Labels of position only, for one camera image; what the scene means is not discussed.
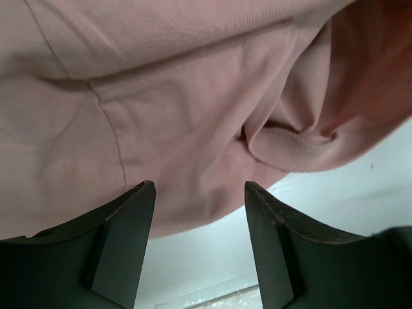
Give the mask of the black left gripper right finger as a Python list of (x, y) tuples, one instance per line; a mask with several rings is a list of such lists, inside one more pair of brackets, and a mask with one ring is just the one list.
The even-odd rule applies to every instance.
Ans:
[(411, 228), (333, 228), (245, 184), (261, 302), (281, 308), (410, 308)]

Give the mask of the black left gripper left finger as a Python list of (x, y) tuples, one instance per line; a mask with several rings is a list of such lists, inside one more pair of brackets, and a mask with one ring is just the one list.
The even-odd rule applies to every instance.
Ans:
[(144, 181), (30, 238), (2, 240), (1, 307), (134, 307), (155, 199)]

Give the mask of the pink t shirt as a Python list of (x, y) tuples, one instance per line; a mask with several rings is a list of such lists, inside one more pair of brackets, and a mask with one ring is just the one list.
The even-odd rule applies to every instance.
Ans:
[(144, 180), (183, 232), (410, 118), (410, 1), (2, 1), (1, 237)]

